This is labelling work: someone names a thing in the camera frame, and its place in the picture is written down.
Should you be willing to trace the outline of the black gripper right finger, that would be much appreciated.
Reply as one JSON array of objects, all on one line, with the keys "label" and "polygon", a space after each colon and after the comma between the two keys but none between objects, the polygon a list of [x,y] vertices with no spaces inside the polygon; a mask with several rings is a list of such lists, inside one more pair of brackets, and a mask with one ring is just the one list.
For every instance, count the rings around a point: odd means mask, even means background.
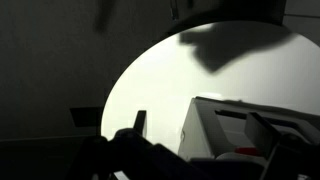
[{"label": "black gripper right finger", "polygon": [[258,113],[247,114],[245,135],[264,158],[273,158],[289,152],[283,142],[283,134]]}]

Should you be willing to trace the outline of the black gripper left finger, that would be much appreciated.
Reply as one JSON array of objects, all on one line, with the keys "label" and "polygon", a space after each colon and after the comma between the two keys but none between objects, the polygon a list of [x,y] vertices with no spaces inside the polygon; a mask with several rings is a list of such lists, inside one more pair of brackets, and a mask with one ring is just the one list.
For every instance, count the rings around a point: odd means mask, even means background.
[{"label": "black gripper left finger", "polygon": [[142,135],[143,137],[146,136],[147,133],[147,123],[146,123],[146,118],[147,118],[147,111],[146,110],[139,110],[137,112],[137,116],[134,122],[133,128],[137,133]]}]

